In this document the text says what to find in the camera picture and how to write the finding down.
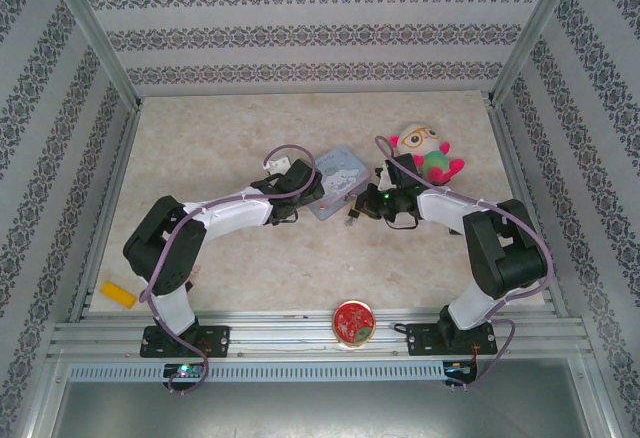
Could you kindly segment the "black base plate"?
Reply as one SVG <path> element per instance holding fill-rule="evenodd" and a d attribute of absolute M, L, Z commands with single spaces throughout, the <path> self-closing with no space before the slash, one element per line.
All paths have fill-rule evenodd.
<path fill-rule="evenodd" d="M 197 348 L 207 358 L 226 358 L 230 341 L 228 326 L 204 326 L 194 324 L 180 338 Z M 142 358 L 182 358 L 198 357 L 193 350 L 178 343 L 160 326 L 148 326 L 144 329 L 140 345 Z"/>
<path fill-rule="evenodd" d="M 453 328 L 443 332 L 437 324 L 407 324 L 407 345 L 410 356 L 496 355 L 494 329 L 484 323 L 469 330 Z"/>

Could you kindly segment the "blue cartoon tin box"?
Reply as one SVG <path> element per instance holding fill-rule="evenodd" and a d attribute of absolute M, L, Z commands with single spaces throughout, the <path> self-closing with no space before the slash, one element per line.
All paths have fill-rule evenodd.
<path fill-rule="evenodd" d="M 325 194 L 318 206 L 309 210 L 320 221 L 329 219 L 355 199 L 370 181 L 369 169 L 344 145 L 318 158 L 316 167 L 322 175 Z"/>

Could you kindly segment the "circuit board with green light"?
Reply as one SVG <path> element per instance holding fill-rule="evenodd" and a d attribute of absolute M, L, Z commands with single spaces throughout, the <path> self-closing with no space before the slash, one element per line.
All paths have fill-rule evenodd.
<path fill-rule="evenodd" d="M 166 364 L 163 369 L 165 379 L 200 379 L 204 374 L 204 366 L 200 363 Z"/>

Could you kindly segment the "aluminium frame post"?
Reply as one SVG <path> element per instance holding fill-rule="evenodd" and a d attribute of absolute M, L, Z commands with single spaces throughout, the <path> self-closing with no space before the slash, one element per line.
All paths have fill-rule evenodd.
<path fill-rule="evenodd" d="M 504 100 L 512 83 L 517 78 L 524 63 L 539 39 L 547 22 L 554 13 L 559 0 L 538 0 L 533 12 L 509 54 L 495 85 L 490 92 L 483 93 L 483 102 L 488 107 L 495 107 Z"/>
<path fill-rule="evenodd" d="M 81 28 L 88 43 L 96 52 L 110 81 L 130 110 L 137 110 L 141 99 L 119 60 L 107 33 L 101 26 L 88 0 L 64 0 Z"/>

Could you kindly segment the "grey metal sheet panel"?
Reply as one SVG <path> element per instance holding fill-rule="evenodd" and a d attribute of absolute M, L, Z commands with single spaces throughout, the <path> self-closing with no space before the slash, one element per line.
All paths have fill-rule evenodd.
<path fill-rule="evenodd" d="M 159 383 L 46 367 L 19 438 L 625 438 L 587 358 L 503 360 L 437 381 Z"/>

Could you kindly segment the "aluminium side rail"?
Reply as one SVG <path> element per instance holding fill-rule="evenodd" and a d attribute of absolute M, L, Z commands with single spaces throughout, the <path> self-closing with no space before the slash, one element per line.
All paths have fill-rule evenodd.
<path fill-rule="evenodd" d="M 524 203 L 530 215 L 534 230 L 542 239 L 544 244 L 546 244 L 544 228 L 540 225 L 538 220 L 536 206 L 531 198 L 526 173 L 522 167 L 518 151 L 514 145 L 502 110 L 500 108 L 496 108 L 491 102 L 486 104 L 486 110 L 513 197 Z M 548 287 L 543 292 L 543 295 L 549 296 L 553 303 L 554 310 L 559 317 L 567 318 L 571 316 L 571 313 L 564 302 L 562 290 L 558 285 L 555 271 L 555 264 L 552 264 L 551 278 L 549 280 Z"/>
<path fill-rule="evenodd" d="M 79 281 L 72 295 L 66 318 L 64 319 L 67 323 L 78 322 L 82 318 L 86 298 L 92 293 L 97 282 L 142 107 L 143 103 L 140 102 L 138 107 L 129 113 L 126 123 L 121 130 L 118 146 L 115 150 L 108 176 L 109 180 L 106 183 L 100 201 L 93 234 L 91 235 L 86 256 L 80 269 Z"/>

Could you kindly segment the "plush toy with glasses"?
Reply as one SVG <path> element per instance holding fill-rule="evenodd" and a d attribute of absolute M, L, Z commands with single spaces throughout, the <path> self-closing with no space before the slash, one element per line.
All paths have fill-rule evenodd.
<path fill-rule="evenodd" d="M 450 143 L 428 125 L 410 124 L 391 136 L 390 143 L 398 155 L 410 154 L 417 170 L 432 184 L 446 184 L 466 165 L 463 159 L 450 155 Z"/>

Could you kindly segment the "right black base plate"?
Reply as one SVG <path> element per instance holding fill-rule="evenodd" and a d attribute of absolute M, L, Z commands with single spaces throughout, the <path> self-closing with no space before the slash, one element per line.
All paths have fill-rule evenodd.
<path fill-rule="evenodd" d="M 437 324 L 407 324 L 407 345 L 410 356 L 496 355 L 494 329 L 484 323 L 469 330 L 453 328 L 443 332 Z"/>

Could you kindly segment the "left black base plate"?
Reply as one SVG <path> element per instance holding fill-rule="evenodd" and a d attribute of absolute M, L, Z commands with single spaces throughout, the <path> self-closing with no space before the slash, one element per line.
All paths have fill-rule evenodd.
<path fill-rule="evenodd" d="M 207 358 L 226 358 L 230 341 L 228 326 L 204 326 L 194 324 L 180 338 L 197 348 Z M 198 357 L 193 350 L 178 343 L 160 326 L 148 326 L 144 329 L 140 345 L 142 358 L 182 358 Z"/>

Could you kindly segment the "round red gold tin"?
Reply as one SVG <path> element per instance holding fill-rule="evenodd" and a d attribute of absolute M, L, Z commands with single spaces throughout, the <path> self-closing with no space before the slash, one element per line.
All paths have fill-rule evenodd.
<path fill-rule="evenodd" d="M 376 318 L 364 302 L 348 300 L 341 303 L 332 316 L 332 330 L 338 342 L 348 348 L 360 348 L 375 334 Z"/>

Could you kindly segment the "aluminium front rail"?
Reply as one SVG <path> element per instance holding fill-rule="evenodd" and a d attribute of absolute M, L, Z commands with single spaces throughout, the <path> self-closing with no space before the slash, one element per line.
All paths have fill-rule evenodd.
<path fill-rule="evenodd" d="M 438 313 L 429 308 L 378 310 L 373 337 L 360 348 L 338 341 L 332 316 L 331 311 L 205 312 L 199 321 L 229 327 L 231 361 L 392 360 L 408 355 L 395 324 L 434 323 Z M 144 313 L 90 313 L 77 323 L 55 325 L 45 356 L 66 362 L 133 362 L 152 322 Z M 583 320 L 561 317 L 550 306 L 513 306 L 493 326 L 508 359 L 566 358 L 593 351 Z"/>

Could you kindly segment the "yellow rectangular block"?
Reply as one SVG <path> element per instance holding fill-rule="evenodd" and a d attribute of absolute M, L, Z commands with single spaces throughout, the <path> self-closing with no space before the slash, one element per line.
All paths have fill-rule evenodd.
<path fill-rule="evenodd" d="M 100 293 L 127 309 L 131 309 L 137 301 L 135 295 L 112 282 L 105 282 L 100 288 Z"/>

